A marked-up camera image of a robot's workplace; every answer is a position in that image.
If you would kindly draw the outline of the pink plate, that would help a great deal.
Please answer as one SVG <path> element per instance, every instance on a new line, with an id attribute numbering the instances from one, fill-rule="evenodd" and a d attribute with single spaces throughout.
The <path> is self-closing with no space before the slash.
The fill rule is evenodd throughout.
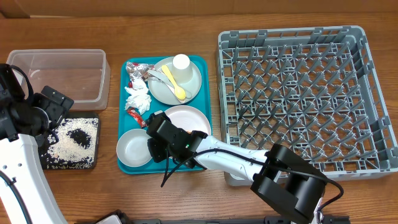
<path id="1" fill-rule="evenodd" d="M 170 118 L 171 123 L 178 128 L 188 132 L 202 131 L 211 135 L 211 125 L 208 118 L 192 106 L 173 106 L 165 110 L 165 114 Z"/>

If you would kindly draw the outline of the grey bowl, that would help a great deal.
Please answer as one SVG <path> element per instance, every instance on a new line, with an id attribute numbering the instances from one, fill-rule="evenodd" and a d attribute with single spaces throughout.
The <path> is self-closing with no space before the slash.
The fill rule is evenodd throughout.
<path id="1" fill-rule="evenodd" d="M 147 164 L 152 159 L 147 145 L 149 138 L 144 129 L 132 129 L 125 132 L 116 146 L 118 159 L 128 167 L 140 167 Z"/>

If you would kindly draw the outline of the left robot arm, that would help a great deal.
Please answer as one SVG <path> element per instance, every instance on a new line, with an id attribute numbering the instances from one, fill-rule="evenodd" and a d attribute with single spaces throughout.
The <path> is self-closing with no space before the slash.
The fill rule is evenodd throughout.
<path id="1" fill-rule="evenodd" d="M 45 178 L 39 147 L 55 135 L 74 101 L 49 86 L 24 92 L 15 76 L 24 72 L 1 64 L 1 202 L 11 223 L 65 223 Z"/>

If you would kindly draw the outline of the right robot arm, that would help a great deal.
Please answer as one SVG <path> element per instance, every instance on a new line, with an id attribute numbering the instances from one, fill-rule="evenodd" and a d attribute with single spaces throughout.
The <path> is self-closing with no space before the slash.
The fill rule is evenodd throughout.
<path id="1" fill-rule="evenodd" d="M 340 199 L 343 187 L 289 148 L 250 150 L 226 144 L 202 131 L 187 132 L 162 111 L 146 120 L 149 152 L 156 163 L 173 158 L 166 182 L 181 166 L 222 170 L 251 183 L 250 189 L 293 223 L 321 223 L 322 210 Z"/>

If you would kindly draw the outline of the grey dishwasher rack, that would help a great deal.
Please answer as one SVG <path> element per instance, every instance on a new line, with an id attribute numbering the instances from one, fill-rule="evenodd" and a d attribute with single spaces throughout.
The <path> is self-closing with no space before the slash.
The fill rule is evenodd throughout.
<path id="1" fill-rule="evenodd" d="M 359 26 L 231 30 L 218 36 L 221 137 L 283 144 L 334 180 L 397 171 L 397 141 Z"/>

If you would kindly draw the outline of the red sauce packet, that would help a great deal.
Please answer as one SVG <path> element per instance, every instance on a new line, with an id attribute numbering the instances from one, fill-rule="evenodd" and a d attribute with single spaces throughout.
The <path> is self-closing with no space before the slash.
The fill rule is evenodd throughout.
<path id="1" fill-rule="evenodd" d="M 146 122 L 143 120 L 142 116 L 136 111 L 135 108 L 128 108 L 126 112 L 128 115 L 134 118 L 134 120 L 138 123 L 141 129 L 147 126 Z"/>

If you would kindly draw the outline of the clear plastic bin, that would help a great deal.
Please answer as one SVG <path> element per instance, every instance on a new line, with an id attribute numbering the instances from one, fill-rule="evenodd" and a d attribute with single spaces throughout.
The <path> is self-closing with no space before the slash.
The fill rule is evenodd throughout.
<path id="1" fill-rule="evenodd" d="M 35 93 L 45 86 L 74 101 L 72 110 L 104 110 L 108 104 L 110 66 L 101 49 L 30 49 L 13 50 L 6 61 L 19 67 L 15 76 L 28 92 L 30 82 Z"/>

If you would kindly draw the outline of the yellow plastic spoon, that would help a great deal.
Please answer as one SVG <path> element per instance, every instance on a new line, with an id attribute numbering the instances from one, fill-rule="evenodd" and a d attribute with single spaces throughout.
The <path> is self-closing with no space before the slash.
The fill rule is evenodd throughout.
<path id="1" fill-rule="evenodd" d="M 174 86 L 174 95 L 177 97 L 178 100 L 184 100 L 186 98 L 186 93 L 185 90 L 180 87 L 177 82 L 175 81 L 174 77 L 172 76 L 168 66 L 163 65 L 161 66 L 162 71 L 166 75 L 166 77 L 169 79 L 169 81 L 172 83 Z"/>

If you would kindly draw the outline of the crumpled white napkin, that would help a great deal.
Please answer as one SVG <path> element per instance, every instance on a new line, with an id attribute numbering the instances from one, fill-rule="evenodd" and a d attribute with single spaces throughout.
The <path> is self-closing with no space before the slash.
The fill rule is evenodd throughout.
<path id="1" fill-rule="evenodd" d="M 141 78 L 136 78 L 131 84 L 132 87 L 124 87 L 129 94 L 124 109 L 135 108 L 140 115 L 143 115 L 146 111 L 149 111 L 152 101 L 148 94 L 149 89 L 145 81 Z"/>

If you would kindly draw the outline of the teal serving tray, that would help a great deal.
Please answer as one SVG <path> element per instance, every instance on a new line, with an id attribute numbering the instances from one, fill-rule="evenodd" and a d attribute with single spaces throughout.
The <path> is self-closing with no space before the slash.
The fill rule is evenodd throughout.
<path id="1" fill-rule="evenodd" d="M 206 122 L 208 124 L 212 124 L 211 122 L 211 100 L 210 100 L 210 88 L 209 88 L 209 78 L 208 78 L 208 66 L 200 56 L 191 55 L 189 56 L 191 62 L 193 62 L 201 73 L 201 88 L 198 91 L 198 94 L 192 99 L 192 101 L 188 102 L 187 105 L 193 108 L 198 109 L 205 116 L 202 119 L 202 122 Z M 164 61 L 166 64 L 172 63 L 172 57 L 138 57 L 138 58 L 130 58 L 128 62 L 132 63 L 146 63 L 155 65 L 156 63 Z M 125 87 L 127 87 L 128 82 L 130 81 L 129 74 L 126 70 L 127 63 L 124 63 L 121 68 L 121 89 L 119 94 L 119 125 L 118 125 L 118 136 L 121 137 L 125 132 L 132 129 L 139 129 L 140 124 L 129 115 L 124 109 L 126 100 L 129 96 Z M 150 104 L 150 110 L 146 111 L 141 117 L 143 119 L 147 119 L 151 113 L 162 110 L 166 111 L 171 106 L 166 105 L 159 100 L 156 100 L 154 96 L 151 97 L 152 101 Z M 138 174 L 155 174 L 162 173 L 165 171 L 166 162 L 162 161 L 160 163 L 155 163 L 154 161 L 149 161 L 147 164 L 139 167 L 129 167 L 124 165 L 121 161 L 118 161 L 119 168 L 131 175 Z"/>

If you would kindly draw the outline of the white paper cup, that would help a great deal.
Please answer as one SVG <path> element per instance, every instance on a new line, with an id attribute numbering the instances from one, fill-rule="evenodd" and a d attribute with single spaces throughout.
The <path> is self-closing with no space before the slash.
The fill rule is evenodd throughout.
<path id="1" fill-rule="evenodd" d="M 189 57 L 178 54 L 172 59 L 172 75 L 177 83 L 187 83 L 193 77 L 192 65 Z"/>

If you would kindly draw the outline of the crumpled foil wrapper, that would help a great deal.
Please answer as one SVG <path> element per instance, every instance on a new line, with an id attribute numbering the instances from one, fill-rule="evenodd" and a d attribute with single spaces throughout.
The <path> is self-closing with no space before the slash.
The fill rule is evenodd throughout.
<path id="1" fill-rule="evenodd" d="M 132 82 L 137 79 L 142 79 L 144 82 L 146 82 L 150 77 L 148 70 L 155 70 L 154 65 L 148 63 L 136 63 L 136 62 L 126 63 L 126 71 Z"/>

